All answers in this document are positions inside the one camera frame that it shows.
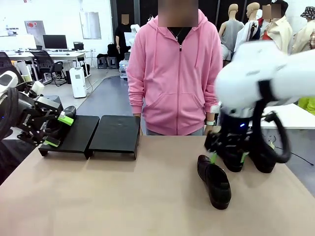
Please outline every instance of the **hand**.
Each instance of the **hand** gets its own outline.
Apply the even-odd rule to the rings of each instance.
[[[210,133],[212,132],[212,130],[213,130],[213,125],[207,125],[203,135],[207,136],[209,132]]]

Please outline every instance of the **white portable appliance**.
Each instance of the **white portable appliance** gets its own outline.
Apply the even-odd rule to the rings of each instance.
[[[70,79],[72,84],[74,98],[83,98],[87,96],[85,77],[82,67],[70,69]]]

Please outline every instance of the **beige coat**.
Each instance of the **beige coat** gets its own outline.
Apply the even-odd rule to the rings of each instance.
[[[272,21],[269,26],[267,26],[267,35],[275,42],[277,47],[286,54],[292,34],[293,30],[286,16],[283,16],[277,21]]]
[[[307,24],[295,35],[292,54],[310,50],[311,34],[315,31],[315,20]]]

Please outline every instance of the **pink zip-up jacket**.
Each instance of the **pink zip-up jacket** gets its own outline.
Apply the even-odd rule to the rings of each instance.
[[[132,112],[143,113],[153,132],[191,134],[218,104],[214,81],[221,69],[219,34],[200,10],[198,27],[182,45],[168,28],[158,27],[157,16],[141,27],[131,50],[127,76]]]

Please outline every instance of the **black platform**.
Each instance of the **black platform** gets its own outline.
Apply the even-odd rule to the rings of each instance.
[[[103,116],[89,147],[90,151],[134,154],[140,135],[140,118],[128,116]]]
[[[89,150],[92,137],[99,123],[99,117],[77,116],[69,133],[59,147],[42,145],[38,150],[42,156],[49,151],[83,153],[88,159],[93,152]]]

